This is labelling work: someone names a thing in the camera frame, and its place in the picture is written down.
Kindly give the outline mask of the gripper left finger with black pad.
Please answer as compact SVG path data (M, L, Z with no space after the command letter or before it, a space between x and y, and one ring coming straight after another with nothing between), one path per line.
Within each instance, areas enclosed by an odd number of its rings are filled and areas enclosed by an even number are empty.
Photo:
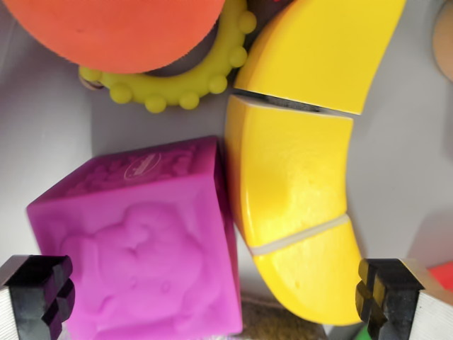
M14 255L1 266L1 338L58 339L74 309L69 256Z

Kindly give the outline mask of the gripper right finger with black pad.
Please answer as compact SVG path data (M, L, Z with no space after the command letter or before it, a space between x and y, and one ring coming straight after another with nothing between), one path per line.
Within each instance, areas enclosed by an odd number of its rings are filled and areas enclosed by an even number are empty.
M426 268L408 259L363 259L355 304L358 339L451 339L452 262Z

